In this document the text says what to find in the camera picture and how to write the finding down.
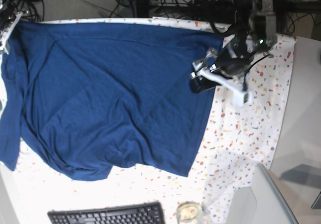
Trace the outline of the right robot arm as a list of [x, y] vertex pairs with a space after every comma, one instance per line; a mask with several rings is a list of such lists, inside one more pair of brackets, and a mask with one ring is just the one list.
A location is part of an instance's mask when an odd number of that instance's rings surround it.
[[14, 14], [13, 0], [1, 0], [1, 25], [5, 25]]

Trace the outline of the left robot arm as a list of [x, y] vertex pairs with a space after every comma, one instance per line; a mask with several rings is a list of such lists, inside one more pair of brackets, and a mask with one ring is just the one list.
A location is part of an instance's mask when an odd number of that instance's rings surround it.
[[220, 50], [218, 71], [232, 78], [248, 72], [255, 55], [270, 51], [277, 42], [273, 0], [231, 0], [235, 23], [225, 33], [234, 37]]

